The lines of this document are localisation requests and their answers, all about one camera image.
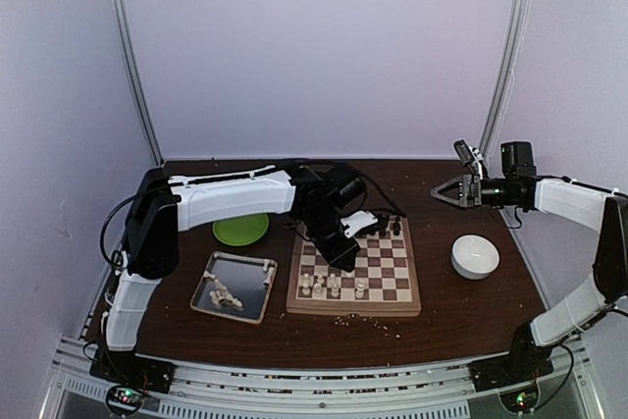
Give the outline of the metal tray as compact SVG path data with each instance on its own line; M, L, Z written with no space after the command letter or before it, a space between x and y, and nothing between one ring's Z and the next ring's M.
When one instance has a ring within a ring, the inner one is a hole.
M273 259L215 251L190 300L192 311L259 325L278 271Z

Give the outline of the white chess knight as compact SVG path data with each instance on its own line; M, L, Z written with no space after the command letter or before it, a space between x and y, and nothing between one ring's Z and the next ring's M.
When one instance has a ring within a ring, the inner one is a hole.
M315 284L313 287L313 297L322 298L325 294L324 288L320 284Z

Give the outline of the white chess king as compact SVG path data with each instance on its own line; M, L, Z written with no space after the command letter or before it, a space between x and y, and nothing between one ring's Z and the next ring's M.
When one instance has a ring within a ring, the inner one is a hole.
M366 279L357 279L354 284L354 297L358 300L367 299L367 288L368 281Z

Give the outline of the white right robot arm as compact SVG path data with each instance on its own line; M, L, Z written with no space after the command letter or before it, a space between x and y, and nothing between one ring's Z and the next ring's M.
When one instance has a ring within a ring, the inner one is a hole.
M453 147L468 171L433 188L434 198L463 210L509 208L547 216L584 239L570 242L556 230L549 232L559 246L547 249L546 255L556 268L570 270L569 287L550 309L517 328L504 356L475 365L481 378L495 370L512 381L528 380L542 371L555 347L626 297L627 195L617 188L539 173L528 141L501 145L499 178L488 174L478 148L464 140Z

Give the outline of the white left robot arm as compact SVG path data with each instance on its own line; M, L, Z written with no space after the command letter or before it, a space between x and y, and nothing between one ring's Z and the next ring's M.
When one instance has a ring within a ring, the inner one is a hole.
M287 161L279 165L206 177L168 177L149 170L135 195L119 249L104 256L116 277L102 322L98 353L121 384L136 386L147 375L134 354L136 336L154 290L179 263L179 235L210 223L257 214L286 214L304 225L307 238L334 268L353 271L356 236L376 229L371 211L342 210L365 193L364 176L334 161Z

